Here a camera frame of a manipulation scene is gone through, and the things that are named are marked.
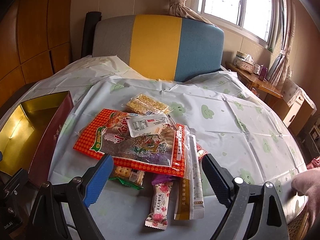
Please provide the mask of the person's hand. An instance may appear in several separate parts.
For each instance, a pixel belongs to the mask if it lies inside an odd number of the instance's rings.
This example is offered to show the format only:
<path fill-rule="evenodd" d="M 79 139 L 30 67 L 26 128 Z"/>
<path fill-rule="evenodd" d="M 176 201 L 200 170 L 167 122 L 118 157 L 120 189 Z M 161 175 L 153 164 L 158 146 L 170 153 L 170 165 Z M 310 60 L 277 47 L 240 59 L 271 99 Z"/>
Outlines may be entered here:
<path fill-rule="evenodd" d="M 291 187 L 302 195 L 308 196 L 307 210 L 309 212 L 309 224 L 313 226 L 319 215 L 319 167 L 307 170 L 294 176 Z"/>

